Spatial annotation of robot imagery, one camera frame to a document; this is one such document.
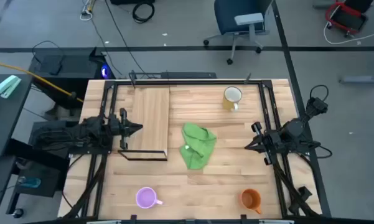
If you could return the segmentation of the orange mug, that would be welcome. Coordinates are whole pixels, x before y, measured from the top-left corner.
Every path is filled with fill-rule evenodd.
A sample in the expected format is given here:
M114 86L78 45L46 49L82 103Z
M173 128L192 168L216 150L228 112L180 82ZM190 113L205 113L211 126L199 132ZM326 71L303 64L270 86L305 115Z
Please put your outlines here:
M240 194L241 204L248 210L261 214L261 195L255 189L245 189Z

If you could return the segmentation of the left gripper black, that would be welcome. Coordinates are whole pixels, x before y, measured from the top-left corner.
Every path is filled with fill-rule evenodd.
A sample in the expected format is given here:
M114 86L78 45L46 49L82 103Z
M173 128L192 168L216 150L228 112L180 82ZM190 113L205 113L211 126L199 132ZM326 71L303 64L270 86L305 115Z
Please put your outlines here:
M139 131L143 128L142 124L131 122L127 119L127 111L124 108L120 108L120 119L115 114L111 114L108 117L108 127L111 136L121 136L120 148L123 150L128 149L128 143L126 137Z

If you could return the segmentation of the mint green stapler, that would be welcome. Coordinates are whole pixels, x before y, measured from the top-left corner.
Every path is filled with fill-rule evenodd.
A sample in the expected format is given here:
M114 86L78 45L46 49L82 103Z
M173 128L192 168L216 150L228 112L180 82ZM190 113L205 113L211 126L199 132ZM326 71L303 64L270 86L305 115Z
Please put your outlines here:
M0 83L0 97L9 98L12 92L20 84L21 79L15 75L11 75Z

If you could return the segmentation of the red and black cart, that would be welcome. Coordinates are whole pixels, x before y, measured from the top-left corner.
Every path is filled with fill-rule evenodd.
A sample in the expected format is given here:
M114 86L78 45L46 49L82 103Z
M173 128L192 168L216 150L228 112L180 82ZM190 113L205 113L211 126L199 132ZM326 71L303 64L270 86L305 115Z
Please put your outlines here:
M325 13L326 29L336 27L348 37L357 34L368 20L365 14L374 0L336 0Z

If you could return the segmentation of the blue water bottle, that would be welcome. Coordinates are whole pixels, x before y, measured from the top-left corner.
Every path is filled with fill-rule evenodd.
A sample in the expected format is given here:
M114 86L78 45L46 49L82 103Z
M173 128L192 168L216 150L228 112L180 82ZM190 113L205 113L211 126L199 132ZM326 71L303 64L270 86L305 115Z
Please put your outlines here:
M18 186L36 189L41 185L41 179L36 177L20 176L17 180Z

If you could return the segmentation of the dark blue office chair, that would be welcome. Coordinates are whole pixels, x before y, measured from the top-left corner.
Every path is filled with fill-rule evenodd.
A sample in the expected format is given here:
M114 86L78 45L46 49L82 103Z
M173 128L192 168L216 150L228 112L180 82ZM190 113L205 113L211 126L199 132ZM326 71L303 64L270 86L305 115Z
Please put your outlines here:
M232 47L227 64L233 63L237 39L248 36L250 42L256 44L255 52L261 53L264 46L256 40L257 35L266 35L266 15L274 0L215 0L214 13L219 34L203 40L203 46L208 47L210 40L230 35Z

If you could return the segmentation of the yellow mug with white handle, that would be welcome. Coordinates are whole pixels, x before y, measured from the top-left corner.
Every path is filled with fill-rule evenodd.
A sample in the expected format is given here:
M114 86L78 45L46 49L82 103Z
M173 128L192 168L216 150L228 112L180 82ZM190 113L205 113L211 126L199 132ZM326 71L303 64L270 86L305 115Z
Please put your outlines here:
M223 93L222 106L228 111L236 111L239 109L239 102L242 99L242 92L235 86L229 86Z

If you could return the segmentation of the pink plastic mug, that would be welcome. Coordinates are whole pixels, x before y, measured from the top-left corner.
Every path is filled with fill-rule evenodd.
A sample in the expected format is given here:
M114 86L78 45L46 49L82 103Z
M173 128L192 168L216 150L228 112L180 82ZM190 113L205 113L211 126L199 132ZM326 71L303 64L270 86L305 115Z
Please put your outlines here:
M136 193L136 204L143 209L152 208L155 205L162 205L163 202L158 199L157 193L150 187L143 187Z

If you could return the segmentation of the black metal table frame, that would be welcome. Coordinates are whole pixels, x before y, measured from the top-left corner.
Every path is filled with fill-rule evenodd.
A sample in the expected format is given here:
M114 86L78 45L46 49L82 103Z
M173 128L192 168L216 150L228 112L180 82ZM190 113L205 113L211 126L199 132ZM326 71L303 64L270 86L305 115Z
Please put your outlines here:
M239 109L223 109L223 93L229 86L242 92ZM241 80L210 80L198 85L161 84L121 85L116 107L131 113L136 88L170 89L169 131L166 161L129 161L114 146L106 162L98 216L100 219L140 220L280 218L281 206L289 205L286 189L278 190L273 168L264 156L248 151L253 139L251 125L274 128L296 116L287 80L266 84L246 84ZM186 168L180 154L182 125L195 123L211 130L217 143L208 164L201 170ZM150 187L162 205L143 209L136 204L136 193ZM261 195L261 214L240 202L245 189Z

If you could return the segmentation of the green cloth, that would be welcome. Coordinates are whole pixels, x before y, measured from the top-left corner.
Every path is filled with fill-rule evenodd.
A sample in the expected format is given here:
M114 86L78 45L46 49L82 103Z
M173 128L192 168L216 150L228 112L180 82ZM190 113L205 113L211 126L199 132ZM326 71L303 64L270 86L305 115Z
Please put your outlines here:
M184 144L180 154L189 170L203 169L210 159L217 137L210 130L194 123L185 123L182 127Z

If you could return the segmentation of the black side desk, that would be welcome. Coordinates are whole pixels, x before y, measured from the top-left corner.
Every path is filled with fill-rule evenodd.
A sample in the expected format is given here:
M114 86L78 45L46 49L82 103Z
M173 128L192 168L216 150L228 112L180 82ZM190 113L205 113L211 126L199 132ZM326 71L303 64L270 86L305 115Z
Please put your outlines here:
M0 157L5 153L32 83L30 75L16 76L20 82L12 93L7 98L0 94Z

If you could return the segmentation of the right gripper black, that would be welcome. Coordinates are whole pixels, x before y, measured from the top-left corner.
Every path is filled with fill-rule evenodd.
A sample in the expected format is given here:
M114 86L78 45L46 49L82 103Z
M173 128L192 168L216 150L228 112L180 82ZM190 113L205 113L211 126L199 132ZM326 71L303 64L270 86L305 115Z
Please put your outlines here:
M279 133L275 130L269 130L262 133L260 122L253 123L251 128L256 133L256 136L247 146L245 146L245 149L264 153L264 163L267 166L274 164L276 160L274 157L278 153L282 143Z

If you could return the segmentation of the black computer tower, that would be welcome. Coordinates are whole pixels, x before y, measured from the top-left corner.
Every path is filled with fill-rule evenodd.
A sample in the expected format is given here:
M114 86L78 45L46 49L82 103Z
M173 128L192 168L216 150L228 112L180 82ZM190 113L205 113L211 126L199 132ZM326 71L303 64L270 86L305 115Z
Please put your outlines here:
M96 48L82 51L39 49L30 63L29 71L71 93L68 96L42 81L34 80L34 85L56 105L68 110L82 108L83 103L78 99L84 99L90 80L115 78L106 55Z

